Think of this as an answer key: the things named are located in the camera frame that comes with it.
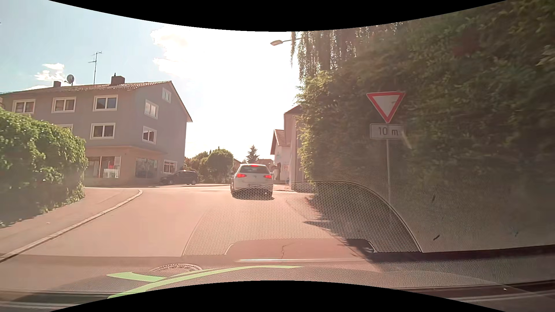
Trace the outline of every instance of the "white car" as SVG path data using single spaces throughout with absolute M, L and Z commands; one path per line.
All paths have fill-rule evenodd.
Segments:
M 230 190 L 233 195 L 240 190 L 254 190 L 272 196 L 274 179 L 265 165 L 241 164 L 231 179 Z

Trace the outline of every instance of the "chimney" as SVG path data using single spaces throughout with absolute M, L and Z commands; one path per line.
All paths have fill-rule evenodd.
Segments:
M 119 85 L 119 84 L 124 84 L 125 83 L 125 77 L 123 76 L 116 76 L 114 73 L 114 76 L 112 77 L 112 82 L 110 83 L 110 85 Z

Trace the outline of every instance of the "road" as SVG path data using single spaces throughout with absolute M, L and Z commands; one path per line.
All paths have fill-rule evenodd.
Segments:
M 126 197 L 138 191 L 110 188 L 118 190 Z M 323 228 L 305 223 L 311 213 L 305 194 L 274 191 L 272 198 L 233 198 L 228 185 L 141 190 L 129 203 L 0 263 L 0 289 L 59 289 L 171 263 L 360 260 Z

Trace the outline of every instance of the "weeping willow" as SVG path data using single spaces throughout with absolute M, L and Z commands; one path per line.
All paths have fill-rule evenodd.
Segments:
M 376 40 L 408 31 L 420 20 L 383 25 L 332 29 L 329 31 L 291 32 L 291 65 L 295 53 L 299 79 L 314 77 L 319 71 L 334 70 L 370 48 Z

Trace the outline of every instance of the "lamp post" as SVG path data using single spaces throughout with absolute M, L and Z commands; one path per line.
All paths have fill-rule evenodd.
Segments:
M 293 40 L 293 39 L 289 39 L 289 40 L 274 40 L 274 41 L 270 42 L 270 44 L 271 44 L 272 46 L 279 46 L 280 44 L 282 44 L 282 43 L 284 43 L 284 42 L 292 41 L 292 40 Z

